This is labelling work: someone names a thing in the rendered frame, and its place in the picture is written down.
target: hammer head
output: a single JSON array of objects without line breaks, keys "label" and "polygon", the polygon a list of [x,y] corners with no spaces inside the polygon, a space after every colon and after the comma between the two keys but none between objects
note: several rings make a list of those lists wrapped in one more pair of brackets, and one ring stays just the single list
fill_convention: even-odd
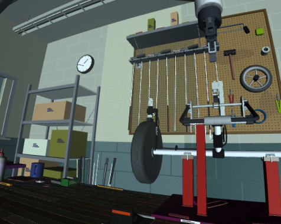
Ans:
[{"label": "hammer head", "polygon": [[224,51],[224,56],[229,56],[229,55],[235,55],[236,54],[236,50],[228,50],[228,51]]}]

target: small green box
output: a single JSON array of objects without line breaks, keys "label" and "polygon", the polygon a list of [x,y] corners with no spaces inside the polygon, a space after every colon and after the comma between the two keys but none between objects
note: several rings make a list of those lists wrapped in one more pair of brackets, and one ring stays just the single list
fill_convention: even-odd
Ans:
[{"label": "small green box", "polygon": [[[49,156],[65,158],[68,130],[53,130],[50,141]],[[88,132],[72,131],[70,159],[86,156]]]},{"label": "small green box", "polygon": [[[50,177],[50,178],[56,178],[56,179],[62,179],[63,178],[63,167],[57,166],[57,167],[44,168],[43,176]],[[77,176],[76,169],[68,168],[67,176],[76,177]]]},{"label": "small green box", "polygon": [[78,184],[78,178],[73,178],[73,179],[65,178],[61,180],[61,185],[65,187],[74,186],[77,184]]},{"label": "small green box", "polygon": [[154,18],[148,20],[148,31],[155,29],[156,21]]},{"label": "small green box", "polygon": [[263,28],[256,29],[256,35],[263,35]]}]

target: pegboard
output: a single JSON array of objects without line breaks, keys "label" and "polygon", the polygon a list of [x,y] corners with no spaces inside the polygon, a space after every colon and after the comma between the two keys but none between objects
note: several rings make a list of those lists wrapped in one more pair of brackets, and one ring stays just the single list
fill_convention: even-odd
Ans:
[{"label": "pegboard", "polygon": [[[243,28],[242,25],[226,27],[235,24],[244,24],[244,26],[249,28],[250,33],[246,34],[243,29],[237,30]],[[229,125],[227,126],[228,134],[281,133],[281,126],[279,124],[281,114],[278,113],[275,103],[276,94],[280,96],[281,82],[266,10],[262,9],[222,17],[221,27],[226,28],[218,29],[218,32],[222,33],[217,35],[220,50],[217,52],[216,63],[210,63],[209,55],[206,53],[159,60],[159,62],[146,62],[142,63],[142,68],[140,69],[135,67],[129,134],[134,134],[139,123],[146,121],[149,97],[153,98],[154,108],[156,108],[157,104],[161,134],[195,134],[195,127],[183,126],[179,122],[179,118],[185,110],[186,102],[190,103],[190,100],[192,100],[193,105],[205,105],[208,100],[210,104],[213,103],[212,82],[217,81],[217,79],[223,82],[225,103],[229,103],[228,95],[231,89],[235,103],[239,103],[240,97],[243,96],[253,109],[261,109],[267,116],[266,121],[261,124],[236,124],[235,127]],[[256,28],[263,28],[264,34],[256,35]],[[206,44],[205,37],[201,37],[200,40],[201,45]],[[167,49],[179,50],[194,44],[200,44],[199,38],[144,48],[142,53],[147,55]],[[261,55],[261,50],[264,46],[270,48],[270,52],[266,56]],[[234,80],[231,75],[229,56],[224,56],[224,51],[233,49],[236,50],[236,55],[232,55]],[[138,54],[138,50],[134,50],[134,57]],[[247,91],[241,85],[240,74],[251,65],[264,66],[271,72],[273,80],[267,90],[253,93]],[[261,71],[257,71],[257,75],[261,77],[264,74]],[[259,85],[254,82],[252,86],[258,87]],[[169,118],[167,118],[167,105],[169,105]],[[225,107],[226,116],[231,115],[231,109],[234,110],[234,114],[237,117],[241,117],[240,106]],[[263,113],[259,111],[257,113],[260,116],[259,121],[262,121],[264,119]],[[248,110],[245,111],[245,115],[250,115],[250,112]],[[194,118],[204,118],[206,116],[208,116],[208,108],[194,109]],[[210,116],[219,116],[218,109],[210,107]]]}]

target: hammer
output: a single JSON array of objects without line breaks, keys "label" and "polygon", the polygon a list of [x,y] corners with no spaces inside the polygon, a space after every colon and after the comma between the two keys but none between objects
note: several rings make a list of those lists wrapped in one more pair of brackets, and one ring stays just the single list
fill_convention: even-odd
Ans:
[{"label": "hammer", "polygon": [[232,73],[232,79],[235,80],[233,63],[232,63],[232,55],[236,55],[236,50],[235,49],[234,50],[229,50],[229,51],[224,51],[224,56],[229,56],[231,73]]}]

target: wall clock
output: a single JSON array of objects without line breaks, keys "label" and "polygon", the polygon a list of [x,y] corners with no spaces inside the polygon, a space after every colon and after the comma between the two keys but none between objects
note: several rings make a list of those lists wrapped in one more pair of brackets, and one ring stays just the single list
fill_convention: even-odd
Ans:
[{"label": "wall clock", "polygon": [[88,73],[94,67],[94,58],[91,55],[84,55],[77,63],[77,70],[80,73]]}]

